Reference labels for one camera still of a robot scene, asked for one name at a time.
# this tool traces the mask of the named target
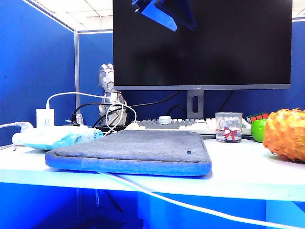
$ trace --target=keyboard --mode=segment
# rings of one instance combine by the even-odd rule
[[[251,124],[243,119],[243,135],[251,134]],[[126,130],[182,130],[197,132],[202,135],[215,135],[216,120],[207,119],[172,119],[169,124],[160,124],[156,119],[147,119],[130,123]]]

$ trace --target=robot figure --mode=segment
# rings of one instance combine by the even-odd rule
[[[102,64],[100,66],[99,75],[98,75],[98,85],[104,90],[104,96],[107,97],[107,99],[103,98],[102,103],[106,104],[114,104],[115,101],[119,101],[122,104],[127,105],[126,100],[123,98],[122,93],[120,91],[114,90],[114,73],[113,73],[113,65],[109,63],[108,65]],[[100,105],[99,106],[99,112],[100,116],[106,115],[107,110],[109,109],[110,105]],[[120,106],[113,106],[110,108],[110,110],[115,110],[119,108]],[[117,122],[120,119],[121,116],[121,110],[115,111],[113,113],[109,113],[106,118],[103,118],[101,120],[101,125],[116,125]],[[118,126],[124,126],[126,125],[127,120],[127,111],[126,108],[123,109],[123,117],[118,124]]]

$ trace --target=black cable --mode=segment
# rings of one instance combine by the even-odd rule
[[[82,104],[79,107],[77,107],[74,112],[71,115],[71,123],[70,125],[77,125],[79,126],[79,124],[76,122],[76,112],[81,109],[84,106],[88,106],[88,105],[112,105],[112,104],[106,104],[106,103],[87,103],[87,104]]]
[[[167,116],[170,116],[170,113],[171,113],[171,111],[172,111],[174,108],[181,108],[181,109],[184,111],[185,115],[187,115],[186,109],[185,109],[183,106],[180,106],[180,105],[172,106],[170,109],[168,109],[166,115],[167,115]]]
[[[176,96],[180,91],[177,91],[175,92],[174,94],[172,94],[170,97],[166,98],[166,99],[163,99],[161,101],[158,101],[158,102],[153,102],[153,103],[147,103],[147,104],[138,104],[138,105],[132,105],[132,106],[129,106],[129,107],[138,107],[138,106],[148,106],[148,105],[155,105],[155,104],[160,104],[160,103],[163,103],[171,98],[173,98],[174,96]],[[115,111],[119,111],[121,110],[122,108],[117,108],[115,110],[112,110],[112,111],[109,111],[108,114],[112,114],[113,112]],[[101,121],[104,117],[106,117],[106,115],[104,114],[103,116],[101,116],[94,124],[93,124],[93,128],[95,128],[95,126],[99,123],[99,121]]]
[[[223,105],[219,108],[218,112],[221,112],[223,110],[223,107],[226,105],[226,103],[229,101],[229,99],[232,97],[234,90],[231,90],[227,99],[224,101]]]
[[[110,193],[107,190],[103,191],[107,194],[110,202],[113,204],[113,206],[117,209],[117,211],[119,211],[120,213],[123,213],[123,210],[120,208],[120,206],[117,204],[117,202],[112,198],[112,196],[110,195]]]

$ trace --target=round white knob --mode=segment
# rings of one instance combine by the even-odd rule
[[[160,124],[169,124],[172,122],[172,117],[170,116],[160,116],[158,119]]]

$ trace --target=white desk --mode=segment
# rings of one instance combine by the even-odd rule
[[[161,193],[305,202],[304,163],[281,160],[250,140],[235,144],[204,142],[212,160],[212,172],[204,177],[122,177]],[[13,147],[1,150],[0,182],[133,190],[94,172],[50,168],[45,165],[44,155],[45,151],[21,146],[15,151]]]

